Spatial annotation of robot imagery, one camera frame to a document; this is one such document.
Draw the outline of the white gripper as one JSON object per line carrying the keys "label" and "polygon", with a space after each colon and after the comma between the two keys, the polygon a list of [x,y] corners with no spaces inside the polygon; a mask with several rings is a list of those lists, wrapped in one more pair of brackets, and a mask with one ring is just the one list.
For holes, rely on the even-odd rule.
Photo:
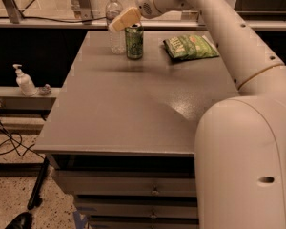
{"label": "white gripper", "polygon": [[135,0],[136,7],[129,7],[116,16],[109,25],[110,31],[122,31],[141,20],[158,17],[169,11],[181,10],[181,0]]}

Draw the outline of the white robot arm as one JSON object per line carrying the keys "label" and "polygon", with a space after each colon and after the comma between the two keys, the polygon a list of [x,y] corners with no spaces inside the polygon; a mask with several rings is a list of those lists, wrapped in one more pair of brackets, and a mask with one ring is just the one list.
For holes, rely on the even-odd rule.
{"label": "white robot arm", "polygon": [[214,104],[195,135],[200,229],[286,229],[286,65],[226,0],[135,0],[114,19],[198,10],[239,95]]}

